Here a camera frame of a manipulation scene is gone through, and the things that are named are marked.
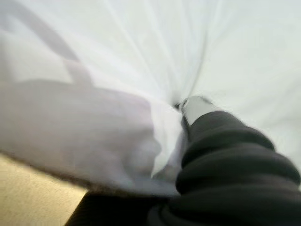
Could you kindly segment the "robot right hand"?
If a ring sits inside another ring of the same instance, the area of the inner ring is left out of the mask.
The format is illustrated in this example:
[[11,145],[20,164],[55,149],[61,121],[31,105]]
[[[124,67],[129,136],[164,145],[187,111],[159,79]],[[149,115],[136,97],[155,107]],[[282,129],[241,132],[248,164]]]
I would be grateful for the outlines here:
[[188,147],[178,196],[87,193],[69,226],[298,226],[301,177],[261,132],[202,96],[179,108]]

